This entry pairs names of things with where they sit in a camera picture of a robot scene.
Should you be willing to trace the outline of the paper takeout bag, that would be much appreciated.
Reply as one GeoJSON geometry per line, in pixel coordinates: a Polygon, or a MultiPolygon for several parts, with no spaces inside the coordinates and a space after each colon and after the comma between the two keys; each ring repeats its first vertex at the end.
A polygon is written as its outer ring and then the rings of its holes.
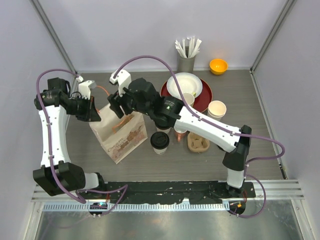
{"type": "Polygon", "coordinates": [[[133,112],[118,118],[107,104],[98,111],[101,121],[89,126],[107,155],[118,164],[147,138],[144,117],[133,112]]]}

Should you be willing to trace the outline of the white paper cup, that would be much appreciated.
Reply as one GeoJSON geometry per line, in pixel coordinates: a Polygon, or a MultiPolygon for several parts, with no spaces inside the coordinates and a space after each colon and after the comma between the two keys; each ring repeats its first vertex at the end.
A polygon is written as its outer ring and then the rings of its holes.
{"type": "Polygon", "coordinates": [[[170,127],[169,128],[163,128],[163,127],[159,127],[159,126],[156,126],[156,129],[157,129],[158,132],[163,132],[163,133],[165,133],[167,135],[170,133],[170,130],[171,130],[170,127]]]}
{"type": "Polygon", "coordinates": [[[162,155],[166,152],[167,148],[163,148],[163,149],[157,149],[157,148],[153,148],[154,152],[158,155],[162,155]]]}

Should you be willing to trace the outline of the black cup lid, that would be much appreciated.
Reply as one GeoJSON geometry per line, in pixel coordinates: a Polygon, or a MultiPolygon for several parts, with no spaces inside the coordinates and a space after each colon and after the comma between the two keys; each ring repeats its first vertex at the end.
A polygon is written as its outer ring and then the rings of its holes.
{"type": "Polygon", "coordinates": [[[152,134],[150,138],[150,144],[154,149],[162,150],[169,146],[170,138],[162,131],[157,131],[152,134]]]}

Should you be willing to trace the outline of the stack of white paper cups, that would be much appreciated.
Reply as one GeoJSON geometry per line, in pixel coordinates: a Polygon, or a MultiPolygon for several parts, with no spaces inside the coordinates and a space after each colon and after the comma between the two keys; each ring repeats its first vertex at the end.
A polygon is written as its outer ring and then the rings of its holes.
{"type": "Polygon", "coordinates": [[[207,116],[216,121],[220,121],[227,112],[226,105],[219,100],[214,100],[209,103],[207,108],[207,116]]]}

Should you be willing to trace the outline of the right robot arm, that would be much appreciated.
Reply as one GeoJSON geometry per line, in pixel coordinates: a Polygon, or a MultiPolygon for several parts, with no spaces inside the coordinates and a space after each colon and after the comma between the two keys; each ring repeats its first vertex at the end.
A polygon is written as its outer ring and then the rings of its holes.
{"type": "Polygon", "coordinates": [[[226,193],[233,198],[244,191],[245,162],[251,145],[252,129],[226,126],[173,96],[161,96],[152,83],[138,78],[108,97],[110,109],[119,117],[138,112],[164,128],[195,133],[225,151],[222,164],[227,168],[226,193]]]}

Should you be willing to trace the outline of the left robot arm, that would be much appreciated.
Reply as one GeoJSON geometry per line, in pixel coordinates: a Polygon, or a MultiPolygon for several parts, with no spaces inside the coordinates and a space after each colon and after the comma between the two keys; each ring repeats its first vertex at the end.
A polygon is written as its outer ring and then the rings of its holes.
{"type": "Polygon", "coordinates": [[[33,171],[33,179],[50,196],[67,191],[89,190],[93,198],[100,200],[107,192],[103,177],[97,173],[85,173],[71,163],[66,142],[66,120],[75,116],[83,122],[99,122],[101,117],[95,107],[91,90],[97,85],[93,80],[79,84],[79,95],[71,96],[70,83],[56,77],[48,79],[48,88],[36,96],[43,139],[40,168],[33,171]]]}

